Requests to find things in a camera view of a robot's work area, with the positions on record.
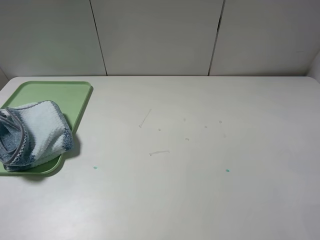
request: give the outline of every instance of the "white table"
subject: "white table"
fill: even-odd
[[[1,239],[320,239],[314,79],[18,77],[0,104],[31,80],[94,90],[60,172],[0,177]]]

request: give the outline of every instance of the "towel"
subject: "towel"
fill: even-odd
[[[67,121],[53,101],[0,109],[0,161],[8,172],[47,163],[73,145]]]

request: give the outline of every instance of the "green tray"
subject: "green tray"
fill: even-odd
[[[15,90],[1,108],[54,101],[60,107],[74,136],[92,91],[93,87],[86,81],[27,81]],[[63,164],[62,158],[63,154],[29,170],[14,172],[6,171],[0,163],[0,176],[49,175]]]

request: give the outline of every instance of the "light blue towel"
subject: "light blue towel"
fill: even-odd
[[[0,161],[9,172],[44,164],[73,145],[67,121],[53,101],[0,109]]]

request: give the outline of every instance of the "table surface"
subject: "table surface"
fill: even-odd
[[[1,239],[320,238],[313,78],[17,77],[0,104],[27,81],[93,92],[57,174],[0,177]]]

